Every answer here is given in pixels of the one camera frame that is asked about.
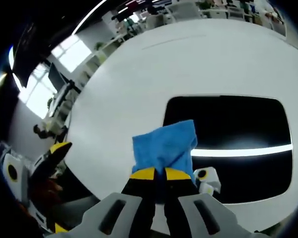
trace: white table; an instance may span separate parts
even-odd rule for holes
[[[43,127],[46,131],[51,131],[58,135],[64,126],[64,115],[70,113],[73,103],[78,97],[69,84],[65,84],[50,104],[50,108],[42,120]]]
[[[68,136],[73,146],[66,164],[97,197],[120,192],[135,163],[132,136],[162,126],[172,97],[212,94],[275,98],[285,108],[294,144],[288,191],[264,201],[227,205],[244,228],[266,229],[298,205],[298,50],[282,35],[255,24],[184,21],[125,42],[73,107]],[[168,233],[164,221],[159,207],[152,228]]]

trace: black rectangular opening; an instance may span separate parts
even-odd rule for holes
[[[110,235],[116,224],[116,221],[125,206],[125,201],[117,200],[110,208],[109,212],[105,216],[104,220],[100,224],[99,230],[106,235]]]
[[[275,99],[243,96],[175,97],[169,100],[163,125],[192,119],[197,149],[258,149],[291,144],[282,104]],[[247,157],[192,157],[193,170],[214,167],[222,184],[214,197],[242,203],[275,197],[292,179],[292,150]]]

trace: chair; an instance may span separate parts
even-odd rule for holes
[[[165,9],[173,18],[173,22],[201,19],[201,14],[194,2],[178,2],[165,6]]]
[[[245,21],[244,18],[244,9],[237,8],[237,7],[228,7],[227,8],[228,18],[239,20],[239,21]]]

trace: blue towel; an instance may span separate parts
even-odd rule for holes
[[[193,120],[160,127],[150,133],[133,137],[136,165],[133,173],[155,167],[158,174],[173,168],[188,174],[194,181],[191,150],[197,145]]]

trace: person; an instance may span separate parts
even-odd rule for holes
[[[49,137],[55,139],[56,135],[51,131],[41,130],[38,125],[33,127],[33,132],[39,136],[40,139],[47,139]]]
[[[226,8],[227,8],[227,7],[237,7],[237,6],[235,6],[235,5],[233,4],[233,1],[232,1],[232,0],[227,0],[226,2],[227,2],[227,4],[225,5]]]
[[[246,0],[240,0],[239,6],[240,6],[240,8],[242,8],[244,10],[245,14],[249,15],[249,7],[246,3]],[[245,21],[250,22],[249,18],[250,18],[249,16],[245,16]]]
[[[266,0],[254,0],[254,5],[259,12],[264,27],[273,29],[273,24],[279,23],[277,13]]]
[[[152,30],[154,28],[165,25],[166,19],[163,14],[159,14],[158,11],[153,6],[147,8],[147,12],[150,16],[146,18],[146,29]]]
[[[127,26],[125,25],[124,21],[119,21],[117,18],[115,19],[115,27],[117,29],[117,34],[125,34],[127,33]]]

